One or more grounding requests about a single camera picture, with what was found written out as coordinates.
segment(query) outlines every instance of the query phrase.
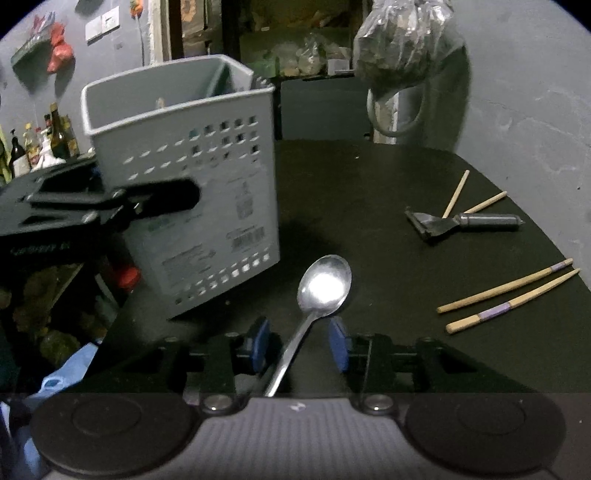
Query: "black table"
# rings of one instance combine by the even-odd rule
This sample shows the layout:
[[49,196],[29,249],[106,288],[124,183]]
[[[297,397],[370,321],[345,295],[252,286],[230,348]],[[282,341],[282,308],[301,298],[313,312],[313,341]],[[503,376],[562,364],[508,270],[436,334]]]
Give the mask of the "black table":
[[[486,211],[520,215],[526,223],[518,232],[455,233],[436,245],[421,241],[404,209],[441,215],[470,168],[460,157],[414,147],[285,141],[277,144],[276,158],[281,261],[174,320],[165,320],[150,290],[138,286],[89,373],[168,336],[201,341],[245,331],[261,314],[287,339],[301,320],[295,298],[301,275],[318,257],[335,253],[353,271],[350,297],[340,311],[349,332],[383,333],[407,345],[431,336],[532,388],[591,391],[591,293],[579,277],[499,318],[454,336],[445,333],[446,323],[559,274],[456,312],[438,315],[437,306],[564,259],[508,198]],[[454,212],[499,193],[471,170]],[[313,327],[288,376],[294,395],[344,392],[326,321]]]

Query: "barcode label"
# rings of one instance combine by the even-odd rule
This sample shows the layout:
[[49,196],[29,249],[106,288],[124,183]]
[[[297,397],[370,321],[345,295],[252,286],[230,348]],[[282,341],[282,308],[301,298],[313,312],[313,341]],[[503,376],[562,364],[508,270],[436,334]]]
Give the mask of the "barcode label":
[[236,210],[238,211],[238,218],[244,220],[246,217],[250,217],[253,212],[252,208],[252,197],[248,197],[245,200],[236,204]]
[[250,232],[243,233],[232,240],[232,252],[249,247],[265,238],[265,228],[255,228]]

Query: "blue gripper pad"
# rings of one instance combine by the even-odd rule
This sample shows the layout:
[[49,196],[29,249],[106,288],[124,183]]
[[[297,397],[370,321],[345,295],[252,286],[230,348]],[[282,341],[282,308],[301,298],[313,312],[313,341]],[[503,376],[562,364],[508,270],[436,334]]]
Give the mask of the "blue gripper pad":
[[252,343],[251,362],[252,369],[256,373],[260,373],[265,364],[265,354],[267,353],[267,347],[269,346],[270,333],[271,324],[268,319],[265,319]]
[[329,343],[337,368],[341,373],[349,368],[349,343],[345,326],[339,317],[330,319]]

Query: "spoon bowl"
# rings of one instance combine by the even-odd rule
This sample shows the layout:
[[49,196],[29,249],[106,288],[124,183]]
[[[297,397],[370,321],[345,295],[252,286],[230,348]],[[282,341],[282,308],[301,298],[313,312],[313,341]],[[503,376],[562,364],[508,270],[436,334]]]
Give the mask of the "spoon bowl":
[[297,303],[303,313],[330,315],[340,308],[351,288],[351,269],[338,255],[326,255],[308,267],[300,280]]

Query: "round black pad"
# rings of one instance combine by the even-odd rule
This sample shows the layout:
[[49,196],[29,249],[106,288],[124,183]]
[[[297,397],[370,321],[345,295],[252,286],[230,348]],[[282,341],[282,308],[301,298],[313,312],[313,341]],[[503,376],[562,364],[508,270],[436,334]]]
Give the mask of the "round black pad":
[[63,473],[130,476],[181,451],[193,420],[191,408],[173,393],[62,393],[35,412],[31,435],[42,457]]
[[434,460],[479,475],[547,466],[566,430],[558,407],[541,394],[419,395],[405,427]]

